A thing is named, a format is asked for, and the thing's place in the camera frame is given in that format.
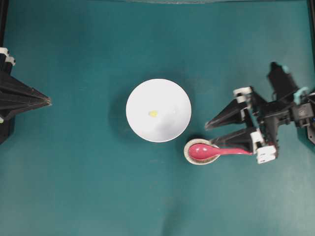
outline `green tabletop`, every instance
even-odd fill
[[[269,63],[315,85],[307,2],[147,4],[11,0],[5,47],[12,75],[53,106],[20,114],[0,146],[1,236],[313,236],[315,148],[294,124],[280,156],[187,162],[204,131],[244,86],[271,100]],[[126,121],[128,95],[165,78],[190,97],[186,131],[142,140]]]

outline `yellow food piece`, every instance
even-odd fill
[[[157,115],[158,115],[157,111],[150,111],[149,112],[149,116],[151,116],[151,117],[157,117]]]

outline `white bracket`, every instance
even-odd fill
[[[264,146],[257,149],[257,163],[265,163],[276,159],[276,148],[274,145]]]
[[[5,58],[5,62],[9,62],[9,63],[11,63],[13,66],[15,66],[15,59],[14,59],[14,57],[10,57],[10,56],[6,57],[6,58]]]
[[[0,48],[0,54],[5,54],[5,56],[8,57],[9,51],[7,48]]]

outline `white bowl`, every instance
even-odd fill
[[[152,79],[132,91],[126,105],[126,116],[137,135],[161,143],[183,133],[190,121],[191,104],[178,84]]]

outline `pink spoon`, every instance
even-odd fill
[[[245,151],[241,148],[217,148],[206,144],[192,145],[189,150],[189,156],[196,160],[204,160],[216,155],[230,155],[230,154],[246,154],[252,155],[251,152]]]

